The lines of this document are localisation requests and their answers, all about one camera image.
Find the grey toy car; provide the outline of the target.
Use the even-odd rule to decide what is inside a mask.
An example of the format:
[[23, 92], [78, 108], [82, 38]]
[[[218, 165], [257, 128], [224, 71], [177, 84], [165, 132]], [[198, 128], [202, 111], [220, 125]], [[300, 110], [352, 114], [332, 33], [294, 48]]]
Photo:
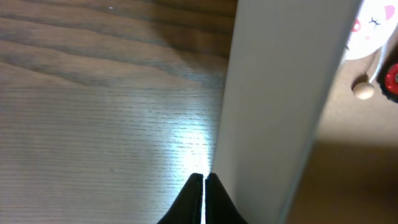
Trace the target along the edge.
[[377, 83], [379, 84], [382, 94], [389, 101], [397, 103], [397, 46], [392, 49], [391, 53], [383, 62], [377, 77]]

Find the white pellet drum toy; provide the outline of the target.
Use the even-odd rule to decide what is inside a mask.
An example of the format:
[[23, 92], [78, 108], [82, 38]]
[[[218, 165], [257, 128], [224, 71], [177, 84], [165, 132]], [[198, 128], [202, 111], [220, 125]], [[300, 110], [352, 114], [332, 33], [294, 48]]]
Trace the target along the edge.
[[373, 75], [353, 87], [353, 94], [361, 100], [375, 92], [372, 82], [377, 78], [386, 59], [387, 43], [397, 26], [397, 0], [363, 0], [353, 22], [341, 61], [357, 60], [380, 50]]

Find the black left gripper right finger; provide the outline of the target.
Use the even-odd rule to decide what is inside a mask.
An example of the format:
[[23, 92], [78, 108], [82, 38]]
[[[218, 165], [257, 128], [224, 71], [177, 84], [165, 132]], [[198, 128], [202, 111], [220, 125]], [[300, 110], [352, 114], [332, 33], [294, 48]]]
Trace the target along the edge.
[[206, 224], [248, 224], [215, 173], [209, 173], [205, 180], [205, 194]]

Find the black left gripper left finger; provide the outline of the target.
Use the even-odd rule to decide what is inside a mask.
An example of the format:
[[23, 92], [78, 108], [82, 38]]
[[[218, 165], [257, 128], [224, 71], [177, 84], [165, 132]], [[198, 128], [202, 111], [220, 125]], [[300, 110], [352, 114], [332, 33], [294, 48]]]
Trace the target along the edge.
[[200, 224], [203, 175], [193, 173], [158, 224]]

